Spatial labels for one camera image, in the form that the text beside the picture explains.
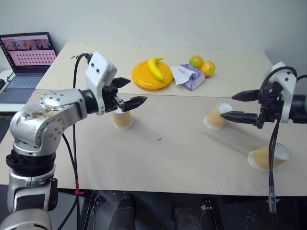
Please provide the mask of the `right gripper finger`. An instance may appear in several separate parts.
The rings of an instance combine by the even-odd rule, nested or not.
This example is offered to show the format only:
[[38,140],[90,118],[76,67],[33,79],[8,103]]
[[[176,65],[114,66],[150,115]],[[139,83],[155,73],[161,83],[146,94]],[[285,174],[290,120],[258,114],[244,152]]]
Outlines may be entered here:
[[258,115],[253,113],[244,113],[240,111],[230,111],[220,114],[220,116],[228,121],[242,124],[256,125],[258,121]]
[[242,102],[252,102],[258,100],[259,92],[259,90],[242,91],[233,95],[231,99]]

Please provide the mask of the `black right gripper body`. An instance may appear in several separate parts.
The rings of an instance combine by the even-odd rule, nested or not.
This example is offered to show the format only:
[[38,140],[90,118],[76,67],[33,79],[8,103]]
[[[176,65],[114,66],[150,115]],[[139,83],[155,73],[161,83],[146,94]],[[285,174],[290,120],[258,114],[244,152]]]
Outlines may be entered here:
[[281,101],[282,86],[274,82],[262,84],[259,90],[258,102],[260,113],[256,122],[257,128],[263,128],[265,122],[281,119],[283,102]]

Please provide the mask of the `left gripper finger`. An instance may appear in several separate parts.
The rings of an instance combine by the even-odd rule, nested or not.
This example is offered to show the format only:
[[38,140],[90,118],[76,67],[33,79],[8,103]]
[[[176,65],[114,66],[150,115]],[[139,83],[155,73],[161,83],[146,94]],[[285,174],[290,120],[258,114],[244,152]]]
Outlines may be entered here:
[[147,100],[146,96],[136,96],[131,98],[128,101],[125,101],[123,103],[123,106],[121,107],[121,110],[123,112],[127,112],[130,110],[133,110],[135,108],[138,108],[139,106],[141,106],[145,101]]
[[131,80],[126,79],[124,77],[118,77],[118,78],[114,78],[112,80],[112,83],[114,84],[114,86],[119,89],[124,87],[125,85],[129,84],[131,82]]

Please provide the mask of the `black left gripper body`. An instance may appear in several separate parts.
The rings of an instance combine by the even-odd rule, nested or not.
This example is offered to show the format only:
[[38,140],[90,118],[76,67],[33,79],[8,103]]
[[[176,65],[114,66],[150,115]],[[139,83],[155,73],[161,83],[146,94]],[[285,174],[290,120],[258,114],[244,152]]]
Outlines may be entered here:
[[103,101],[105,112],[109,113],[118,108],[124,108],[124,102],[117,96],[118,88],[122,88],[123,83],[111,83],[109,86],[103,87]]

